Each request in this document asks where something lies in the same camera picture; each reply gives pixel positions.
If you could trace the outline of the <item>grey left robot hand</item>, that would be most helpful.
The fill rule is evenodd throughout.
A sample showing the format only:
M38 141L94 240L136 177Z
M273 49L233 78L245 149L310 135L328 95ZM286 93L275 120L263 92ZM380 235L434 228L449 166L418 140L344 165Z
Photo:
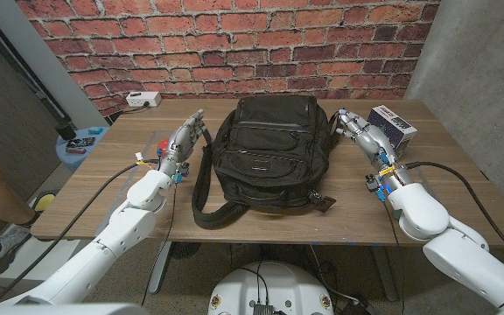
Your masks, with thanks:
M203 123L203 116L204 110L199 109L170 136L166 151L160 160L158 168L160 172L173 175L191 156L193 147L200 136L204 136L208 144L212 142L207 126Z

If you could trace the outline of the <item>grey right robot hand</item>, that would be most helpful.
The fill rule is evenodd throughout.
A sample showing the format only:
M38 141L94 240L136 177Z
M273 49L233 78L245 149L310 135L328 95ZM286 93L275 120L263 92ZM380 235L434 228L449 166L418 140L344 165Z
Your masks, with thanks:
M397 156L389 138L359 115L341 108L336 132L356 143L378 172L390 167L398 168Z

